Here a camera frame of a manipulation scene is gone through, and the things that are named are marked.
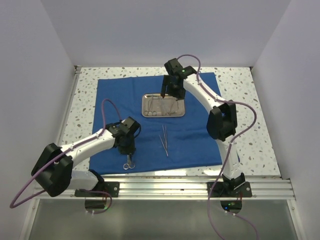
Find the blue surgical cloth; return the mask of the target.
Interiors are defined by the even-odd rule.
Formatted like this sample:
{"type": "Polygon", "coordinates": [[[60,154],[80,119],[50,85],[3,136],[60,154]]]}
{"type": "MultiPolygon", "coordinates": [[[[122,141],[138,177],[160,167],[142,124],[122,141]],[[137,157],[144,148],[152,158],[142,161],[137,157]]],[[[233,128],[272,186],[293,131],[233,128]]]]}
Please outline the blue surgical cloth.
{"type": "Polygon", "coordinates": [[[153,172],[217,166],[222,163],[218,145],[206,129],[208,112],[186,93],[182,117],[147,118],[142,115],[142,97],[161,90],[163,76],[100,79],[97,84],[93,132],[119,118],[132,117],[141,125],[135,139],[133,169],[124,169],[126,155],[118,148],[104,150],[89,160],[90,169],[101,175],[153,172]]]}

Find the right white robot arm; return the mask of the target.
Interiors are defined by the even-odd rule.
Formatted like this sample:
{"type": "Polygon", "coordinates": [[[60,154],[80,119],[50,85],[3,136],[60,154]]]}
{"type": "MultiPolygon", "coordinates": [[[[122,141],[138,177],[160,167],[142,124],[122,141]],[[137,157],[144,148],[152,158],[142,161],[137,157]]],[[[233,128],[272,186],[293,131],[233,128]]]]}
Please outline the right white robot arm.
{"type": "Polygon", "coordinates": [[[223,192],[227,196],[235,196],[246,181],[232,142],[238,126],[236,105],[227,103],[210,89],[192,66],[182,67],[178,63],[169,66],[166,63],[165,69],[167,74],[163,77],[160,95],[183,100],[189,92],[205,108],[208,113],[206,130],[216,141],[224,166],[221,174],[223,192]]]}

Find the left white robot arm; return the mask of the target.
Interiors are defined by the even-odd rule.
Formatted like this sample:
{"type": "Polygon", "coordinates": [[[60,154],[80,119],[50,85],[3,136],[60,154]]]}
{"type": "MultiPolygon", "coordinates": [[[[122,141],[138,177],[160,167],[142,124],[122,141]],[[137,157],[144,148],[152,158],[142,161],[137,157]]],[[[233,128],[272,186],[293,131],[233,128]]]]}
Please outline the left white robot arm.
{"type": "Polygon", "coordinates": [[[135,133],[140,126],[108,124],[93,135],[71,144],[57,146],[48,144],[31,171],[36,182],[51,197],[59,196],[65,190],[77,190],[86,195],[101,196],[107,191],[106,183],[96,171],[75,170],[82,161],[105,150],[118,148],[122,155],[134,154],[135,133]]]}

